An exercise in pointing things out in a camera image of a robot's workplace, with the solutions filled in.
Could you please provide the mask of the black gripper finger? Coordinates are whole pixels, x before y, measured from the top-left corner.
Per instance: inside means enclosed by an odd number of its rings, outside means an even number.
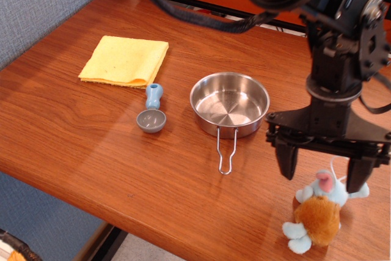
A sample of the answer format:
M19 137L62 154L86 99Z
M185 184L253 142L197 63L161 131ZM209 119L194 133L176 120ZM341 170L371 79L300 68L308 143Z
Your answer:
M374 166L375 161L373 158L351 158L348 163L347 192L358 192L370 177Z
M277 144L276 158L280 173L288 180L292 180L298 160L298 147L289 144Z

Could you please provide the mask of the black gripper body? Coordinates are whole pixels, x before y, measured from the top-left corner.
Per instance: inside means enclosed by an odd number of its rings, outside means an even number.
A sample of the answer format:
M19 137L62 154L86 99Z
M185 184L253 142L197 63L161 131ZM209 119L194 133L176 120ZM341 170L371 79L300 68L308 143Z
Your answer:
M349 158L373 158L376 167L390 163L389 130L359 117L349 103L313 98L301 109L270 112L266 121L267 141L274 148L289 144Z

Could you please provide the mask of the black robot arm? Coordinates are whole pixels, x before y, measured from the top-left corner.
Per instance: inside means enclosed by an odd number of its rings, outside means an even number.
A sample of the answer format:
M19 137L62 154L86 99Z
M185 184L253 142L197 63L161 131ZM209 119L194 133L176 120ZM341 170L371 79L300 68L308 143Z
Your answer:
M351 106L364 82L389 65L384 0L251 0L266 12L296 12L306 26L312 69L310 104L266 116L267 139L281 174L292 179L299 149L349 159L346 190L355 193L372 170L390 161L390 133Z

